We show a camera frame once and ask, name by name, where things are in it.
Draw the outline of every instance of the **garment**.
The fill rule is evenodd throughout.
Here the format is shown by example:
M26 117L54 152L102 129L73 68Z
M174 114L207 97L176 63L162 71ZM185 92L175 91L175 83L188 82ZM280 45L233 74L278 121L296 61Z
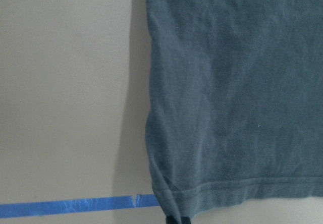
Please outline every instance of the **garment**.
M168 223L323 197L323 0L146 0L145 141Z

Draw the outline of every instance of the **blue line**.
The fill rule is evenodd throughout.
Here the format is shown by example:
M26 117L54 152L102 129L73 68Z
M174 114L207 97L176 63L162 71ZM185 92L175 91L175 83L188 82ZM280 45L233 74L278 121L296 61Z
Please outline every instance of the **blue line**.
M0 218L78 213L159 206L155 195L117 196L33 203L0 204Z

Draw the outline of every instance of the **t-shirt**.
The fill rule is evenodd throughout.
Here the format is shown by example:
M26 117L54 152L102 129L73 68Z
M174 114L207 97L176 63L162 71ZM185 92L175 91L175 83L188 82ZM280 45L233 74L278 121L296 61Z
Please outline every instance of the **t-shirt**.
M167 223L323 197L323 0L146 0L145 141Z

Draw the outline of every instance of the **blue tape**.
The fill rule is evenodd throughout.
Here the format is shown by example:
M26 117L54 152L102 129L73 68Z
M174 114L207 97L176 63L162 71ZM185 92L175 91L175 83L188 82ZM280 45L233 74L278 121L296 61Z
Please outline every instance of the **blue tape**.
M117 196L33 203L0 204L0 218L159 206L155 195Z

